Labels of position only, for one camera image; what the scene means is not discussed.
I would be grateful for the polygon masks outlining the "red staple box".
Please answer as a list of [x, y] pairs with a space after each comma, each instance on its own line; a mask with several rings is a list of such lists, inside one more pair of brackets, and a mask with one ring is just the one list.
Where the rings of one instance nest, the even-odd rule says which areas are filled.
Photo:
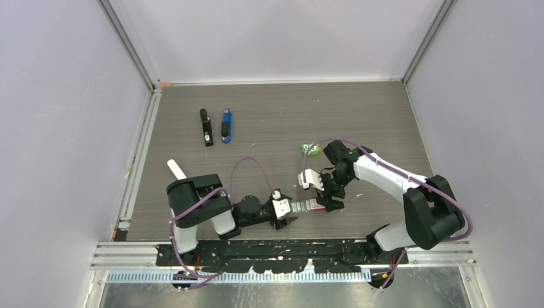
[[315, 210], [326, 210], [326, 207], [324, 205], [320, 205], [317, 201], [317, 199], [311, 199], [307, 201], [307, 208], [310, 211]]

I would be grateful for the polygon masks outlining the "staple tray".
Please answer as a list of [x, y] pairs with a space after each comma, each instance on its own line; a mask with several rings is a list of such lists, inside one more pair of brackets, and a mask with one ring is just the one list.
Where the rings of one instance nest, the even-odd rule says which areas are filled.
[[311, 211], [309, 201], [292, 202], [291, 208], [292, 208], [292, 211], [295, 213]]

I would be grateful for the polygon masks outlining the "blue stapler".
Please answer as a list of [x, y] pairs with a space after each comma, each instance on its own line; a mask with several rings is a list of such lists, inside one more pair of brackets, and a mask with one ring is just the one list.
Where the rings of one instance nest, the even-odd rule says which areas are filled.
[[230, 109], [224, 109], [221, 121], [221, 141], [224, 144], [232, 140], [232, 112]]

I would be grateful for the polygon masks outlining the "white stapler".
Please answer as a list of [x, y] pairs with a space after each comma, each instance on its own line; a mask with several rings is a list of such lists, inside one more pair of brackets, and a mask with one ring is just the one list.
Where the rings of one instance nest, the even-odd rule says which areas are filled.
[[167, 161], [167, 166], [171, 170], [171, 172], [174, 174], [174, 177], [177, 180], [183, 180], [187, 178], [185, 173], [182, 171], [182, 169], [180, 168], [180, 166], [176, 163], [174, 159], [169, 159]]

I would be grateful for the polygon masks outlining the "black stapler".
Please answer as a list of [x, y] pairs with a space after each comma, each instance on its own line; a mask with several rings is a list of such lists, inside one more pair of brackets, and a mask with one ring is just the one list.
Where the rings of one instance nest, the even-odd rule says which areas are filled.
[[205, 146], [210, 147], [214, 145], [213, 135], [212, 135], [212, 123], [211, 118], [208, 115], [208, 112], [205, 108], [200, 110], [200, 119], [201, 125], [203, 128], [203, 138], [205, 141]]

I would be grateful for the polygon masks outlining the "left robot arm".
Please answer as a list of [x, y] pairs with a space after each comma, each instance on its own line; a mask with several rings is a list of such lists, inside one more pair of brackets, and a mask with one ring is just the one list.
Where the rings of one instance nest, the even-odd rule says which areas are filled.
[[298, 219], [291, 215], [291, 198], [279, 189], [261, 202], [247, 195], [231, 202], [217, 174], [178, 179], [166, 188], [171, 209], [172, 257], [182, 266], [196, 260], [198, 227], [210, 221], [221, 240], [241, 234], [242, 228], [269, 222], [280, 230]]

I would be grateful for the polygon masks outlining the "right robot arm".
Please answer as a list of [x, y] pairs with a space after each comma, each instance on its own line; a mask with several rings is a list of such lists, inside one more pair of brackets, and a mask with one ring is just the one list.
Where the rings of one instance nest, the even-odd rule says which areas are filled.
[[472, 224], [446, 178], [409, 173], [369, 148], [350, 149], [346, 143], [332, 140], [323, 150], [331, 167], [320, 172], [306, 169], [299, 183], [314, 188], [317, 203], [328, 212], [344, 207], [345, 188], [354, 180], [369, 182], [402, 204], [403, 222], [386, 224], [367, 235], [364, 247], [369, 260], [383, 263], [394, 250], [408, 246], [430, 250], [461, 230], [471, 232]]

